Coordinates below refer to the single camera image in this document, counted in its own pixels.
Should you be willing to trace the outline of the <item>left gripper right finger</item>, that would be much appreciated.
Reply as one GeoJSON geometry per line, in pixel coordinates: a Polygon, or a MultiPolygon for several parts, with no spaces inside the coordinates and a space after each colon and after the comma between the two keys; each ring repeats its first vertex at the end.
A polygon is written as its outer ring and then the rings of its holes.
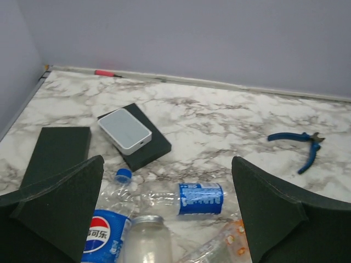
{"type": "Polygon", "coordinates": [[[350,203],[307,191],[232,160],[253,262],[350,262],[350,203]]]}

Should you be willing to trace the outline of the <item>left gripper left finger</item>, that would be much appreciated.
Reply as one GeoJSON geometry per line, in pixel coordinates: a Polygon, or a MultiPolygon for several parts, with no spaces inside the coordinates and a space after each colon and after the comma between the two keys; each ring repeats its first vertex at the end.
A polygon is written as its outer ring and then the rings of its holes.
{"type": "Polygon", "coordinates": [[[2,195],[1,262],[80,262],[103,173],[97,155],[2,195]]]}

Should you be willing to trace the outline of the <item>Starbucks coffee bottle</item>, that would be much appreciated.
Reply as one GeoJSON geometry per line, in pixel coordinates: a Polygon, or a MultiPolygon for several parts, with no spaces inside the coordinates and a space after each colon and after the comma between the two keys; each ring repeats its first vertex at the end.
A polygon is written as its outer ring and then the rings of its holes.
{"type": "Polygon", "coordinates": [[[171,233],[159,215],[141,215],[132,220],[123,245],[122,262],[172,262],[171,233]]]}

